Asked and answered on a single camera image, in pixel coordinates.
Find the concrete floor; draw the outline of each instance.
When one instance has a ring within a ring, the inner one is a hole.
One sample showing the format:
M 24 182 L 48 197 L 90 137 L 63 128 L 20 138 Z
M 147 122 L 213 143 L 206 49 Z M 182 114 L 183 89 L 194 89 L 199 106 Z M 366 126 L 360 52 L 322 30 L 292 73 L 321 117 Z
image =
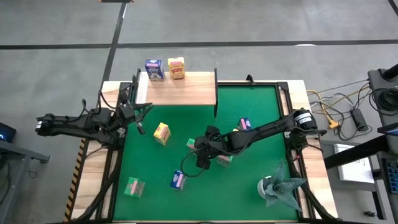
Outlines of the concrete floor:
M 119 10 L 120 4 L 95 0 L 2 0 L 0 45 L 110 44 Z M 387 0 L 137 0 L 127 6 L 119 43 L 398 39 L 397 25 Z M 46 165 L 32 163 L 39 175 L 25 179 L 10 223 L 62 220 L 79 139 L 37 136 L 35 117 L 78 114 L 82 98 L 94 106 L 108 53 L 0 50 L 0 121 L 17 129 L 17 145 L 51 155 Z M 117 49 L 109 79 L 130 80 L 145 59 L 173 56 L 185 57 L 187 70 L 217 67 L 220 80 L 242 80 L 250 73 L 258 80 L 301 79 L 307 89 L 322 90 L 364 80 L 370 69 L 393 66 L 398 45 Z M 361 85 L 338 91 L 351 93 Z M 367 101 L 361 109 L 369 125 L 381 125 Z M 325 118 L 316 117 L 326 129 Z M 351 121 L 344 126 L 347 133 L 353 129 Z M 373 131 L 352 141 L 375 136 Z M 324 139 L 338 140 L 333 133 Z M 369 192 L 333 189 L 333 195 L 340 218 L 387 223 L 362 215 L 374 211 Z

